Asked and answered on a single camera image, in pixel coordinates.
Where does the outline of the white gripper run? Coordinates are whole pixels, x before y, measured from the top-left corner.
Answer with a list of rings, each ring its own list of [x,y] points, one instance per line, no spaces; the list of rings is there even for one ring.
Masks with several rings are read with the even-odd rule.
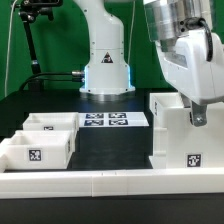
[[[195,127],[207,124],[207,106],[224,101],[224,48],[219,36],[212,34],[213,58],[206,60],[204,32],[190,32],[178,38],[171,52],[156,50],[165,80],[191,100],[191,123]]]

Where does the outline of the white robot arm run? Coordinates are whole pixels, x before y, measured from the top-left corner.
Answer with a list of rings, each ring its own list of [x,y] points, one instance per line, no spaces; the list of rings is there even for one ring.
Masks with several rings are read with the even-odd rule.
[[[124,26],[105,4],[134,0],[73,1],[86,18],[90,39],[80,92],[100,100],[133,92],[124,60]],[[224,102],[224,47],[212,31],[213,0],[143,0],[143,5],[166,82],[191,108],[192,124],[205,125],[207,106]]]

